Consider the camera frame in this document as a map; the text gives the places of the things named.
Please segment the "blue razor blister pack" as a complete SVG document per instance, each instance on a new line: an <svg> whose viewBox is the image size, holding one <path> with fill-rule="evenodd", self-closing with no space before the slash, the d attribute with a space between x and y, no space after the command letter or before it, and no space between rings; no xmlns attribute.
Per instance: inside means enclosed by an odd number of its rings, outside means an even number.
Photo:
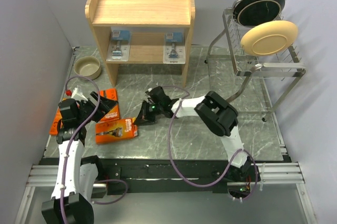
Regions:
<svg viewBox="0 0 337 224"><path fill-rule="evenodd" d="M131 32L129 30L113 30L106 60L108 62L127 62L130 49Z"/></svg>
<svg viewBox="0 0 337 224"><path fill-rule="evenodd" d="M164 36L163 63L184 65L185 46L184 35L180 32L168 32Z"/></svg>

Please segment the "wooden two-tier shelf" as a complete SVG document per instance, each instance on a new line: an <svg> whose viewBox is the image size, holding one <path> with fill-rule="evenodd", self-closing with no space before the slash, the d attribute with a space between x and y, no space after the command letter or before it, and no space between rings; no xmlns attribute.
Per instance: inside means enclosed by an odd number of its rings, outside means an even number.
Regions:
<svg viewBox="0 0 337 224"><path fill-rule="evenodd" d="M112 85L117 83L121 61L108 61L113 27L130 28L128 64L162 64L164 36L172 28L184 32L185 63L182 85L186 85L195 23L195 0L87 0L85 16Z"/></svg>

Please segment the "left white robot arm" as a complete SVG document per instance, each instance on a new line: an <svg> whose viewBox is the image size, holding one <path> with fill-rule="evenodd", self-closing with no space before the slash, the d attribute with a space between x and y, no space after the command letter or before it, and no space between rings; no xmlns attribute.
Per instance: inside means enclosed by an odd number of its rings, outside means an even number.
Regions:
<svg viewBox="0 0 337 224"><path fill-rule="evenodd" d="M57 125L59 163L54 190L49 201L42 204L46 223L93 223L91 196L94 183L100 182L105 170L97 155L83 157L87 130L85 126L99 122L118 101L99 96L90 99L65 99L59 103L61 119Z"/></svg>

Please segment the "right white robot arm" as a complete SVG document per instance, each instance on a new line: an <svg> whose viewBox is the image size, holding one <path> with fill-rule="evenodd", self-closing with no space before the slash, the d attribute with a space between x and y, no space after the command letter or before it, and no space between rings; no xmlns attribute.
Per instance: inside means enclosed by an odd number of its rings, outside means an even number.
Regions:
<svg viewBox="0 0 337 224"><path fill-rule="evenodd" d="M163 87L158 86L146 91L147 100L142 102L141 110L135 119L135 125L151 125L157 115L167 118L199 117L207 128L221 137L224 150L229 159L225 177L231 181L245 181L250 172L258 180L259 170L252 156L244 149L238 128L237 110L227 100L214 91L198 98L171 99Z"/></svg>

